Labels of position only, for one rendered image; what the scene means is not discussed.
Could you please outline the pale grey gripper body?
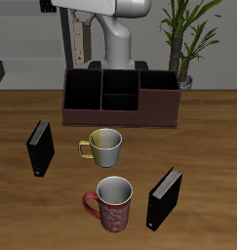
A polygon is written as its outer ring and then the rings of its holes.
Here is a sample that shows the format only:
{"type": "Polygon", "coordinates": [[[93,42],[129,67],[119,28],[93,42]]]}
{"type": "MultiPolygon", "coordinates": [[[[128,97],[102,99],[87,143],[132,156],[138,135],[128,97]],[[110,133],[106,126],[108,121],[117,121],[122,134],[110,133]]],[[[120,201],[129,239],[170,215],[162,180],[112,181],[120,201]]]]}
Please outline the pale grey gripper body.
{"type": "Polygon", "coordinates": [[[76,22],[73,29],[76,63],[87,63],[92,58],[91,28],[83,22],[76,22]]]}

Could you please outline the dark brown desk caddy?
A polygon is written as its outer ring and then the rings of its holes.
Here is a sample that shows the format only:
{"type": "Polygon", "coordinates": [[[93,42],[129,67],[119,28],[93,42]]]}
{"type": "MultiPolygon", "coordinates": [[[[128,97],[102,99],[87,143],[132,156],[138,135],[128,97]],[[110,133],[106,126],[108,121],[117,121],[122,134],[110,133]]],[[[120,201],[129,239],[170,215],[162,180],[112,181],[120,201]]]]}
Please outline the dark brown desk caddy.
{"type": "Polygon", "coordinates": [[[169,70],[68,69],[62,124],[175,128],[181,89],[169,70]]]}

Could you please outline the black book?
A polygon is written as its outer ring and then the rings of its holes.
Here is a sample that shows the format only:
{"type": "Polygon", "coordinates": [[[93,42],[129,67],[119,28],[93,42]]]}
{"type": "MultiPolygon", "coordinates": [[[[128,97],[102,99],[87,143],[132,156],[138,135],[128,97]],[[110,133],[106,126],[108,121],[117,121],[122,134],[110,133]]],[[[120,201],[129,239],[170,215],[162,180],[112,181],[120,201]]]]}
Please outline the black book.
{"type": "Polygon", "coordinates": [[[55,154],[53,137],[49,122],[39,121],[26,142],[33,174],[43,177],[55,154]]]}
{"type": "Polygon", "coordinates": [[[174,168],[162,178],[148,196],[146,226],[156,231],[178,202],[182,173],[174,168]]]}

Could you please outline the black block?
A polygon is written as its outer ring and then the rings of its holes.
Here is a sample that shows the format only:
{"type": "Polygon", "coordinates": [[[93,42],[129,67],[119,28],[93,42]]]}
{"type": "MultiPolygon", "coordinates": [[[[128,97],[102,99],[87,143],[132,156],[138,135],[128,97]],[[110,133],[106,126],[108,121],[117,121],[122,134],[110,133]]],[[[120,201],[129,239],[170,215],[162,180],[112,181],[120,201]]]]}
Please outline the black block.
{"type": "Polygon", "coordinates": [[[57,8],[52,5],[51,0],[39,0],[40,10],[42,13],[55,13],[57,8]]]}

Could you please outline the green pot plant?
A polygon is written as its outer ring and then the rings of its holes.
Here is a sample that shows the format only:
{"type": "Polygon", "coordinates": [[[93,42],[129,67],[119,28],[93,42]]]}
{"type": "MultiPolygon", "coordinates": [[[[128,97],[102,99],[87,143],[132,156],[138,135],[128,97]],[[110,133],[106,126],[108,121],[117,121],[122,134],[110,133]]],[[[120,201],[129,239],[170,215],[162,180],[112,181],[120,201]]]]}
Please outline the green pot plant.
{"type": "Polygon", "coordinates": [[[159,28],[162,29],[162,24],[165,23],[170,29],[165,30],[168,38],[166,43],[171,47],[169,70],[177,73],[181,90],[190,90],[193,84],[192,77],[187,74],[190,62],[194,59],[202,59],[200,52],[218,43],[218,40],[213,40],[216,27],[201,37],[207,21],[197,26],[193,24],[222,0],[211,0],[206,4],[204,4],[205,0],[201,0],[193,10],[188,8],[189,0],[170,1],[171,11],[163,9],[167,18],[161,21],[159,28]]]}

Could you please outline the yellow and white mug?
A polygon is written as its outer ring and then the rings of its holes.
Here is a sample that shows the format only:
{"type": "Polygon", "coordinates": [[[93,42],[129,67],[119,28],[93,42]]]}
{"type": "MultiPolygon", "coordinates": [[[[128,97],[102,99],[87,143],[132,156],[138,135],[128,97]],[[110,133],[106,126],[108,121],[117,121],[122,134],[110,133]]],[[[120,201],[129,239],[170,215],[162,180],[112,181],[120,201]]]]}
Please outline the yellow and white mug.
{"type": "Polygon", "coordinates": [[[101,128],[95,130],[87,141],[80,141],[78,150],[82,158],[94,159],[98,166],[109,168],[117,163],[121,144],[122,136],[118,131],[101,128]],[[82,146],[89,146],[92,153],[84,153],[82,146]]]}

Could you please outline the red patterned mug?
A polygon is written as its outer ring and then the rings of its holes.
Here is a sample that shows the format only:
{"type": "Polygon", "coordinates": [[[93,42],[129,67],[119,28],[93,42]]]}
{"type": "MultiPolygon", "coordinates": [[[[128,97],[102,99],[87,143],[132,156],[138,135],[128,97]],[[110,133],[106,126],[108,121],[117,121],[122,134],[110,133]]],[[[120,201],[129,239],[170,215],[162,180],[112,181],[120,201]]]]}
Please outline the red patterned mug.
{"type": "Polygon", "coordinates": [[[106,177],[99,182],[95,192],[84,194],[83,205],[91,215],[100,219],[105,230],[120,232],[129,220],[132,195],[133,187],[125,178],[106,177]]]}

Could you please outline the black upright post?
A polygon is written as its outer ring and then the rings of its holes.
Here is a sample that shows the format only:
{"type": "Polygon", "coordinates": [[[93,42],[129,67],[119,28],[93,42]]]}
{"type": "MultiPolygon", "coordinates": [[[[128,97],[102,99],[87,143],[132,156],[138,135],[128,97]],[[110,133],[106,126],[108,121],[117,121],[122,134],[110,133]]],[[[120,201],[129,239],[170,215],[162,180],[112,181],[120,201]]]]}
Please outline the black upright post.
{"type": "Polygon", "coordinates": [[[70,38],[70,28],[68,21],[68,11],[66,8],[59,8],[60,23],[61,23],[61,33],[63,40],[63,48],[65,55],[65,65],[67,68],[73,67],[73,57],[71,49],[71,38],[70,38]]]}

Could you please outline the flat black base plate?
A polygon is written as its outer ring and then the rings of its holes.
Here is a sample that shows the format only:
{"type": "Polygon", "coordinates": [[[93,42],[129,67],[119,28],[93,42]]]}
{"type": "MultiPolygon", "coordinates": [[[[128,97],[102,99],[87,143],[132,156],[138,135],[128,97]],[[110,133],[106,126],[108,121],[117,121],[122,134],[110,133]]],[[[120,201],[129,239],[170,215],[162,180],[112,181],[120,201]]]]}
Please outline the flat black base plate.
{"type": "MultiPolygon", "coordinates": [[[[89,63],[89,68],[101,69],[101,61],[92,61],[89,63]]],[[[148,70],[148,65],[144,61],[135,61],[135,69],[148,70]]]]}

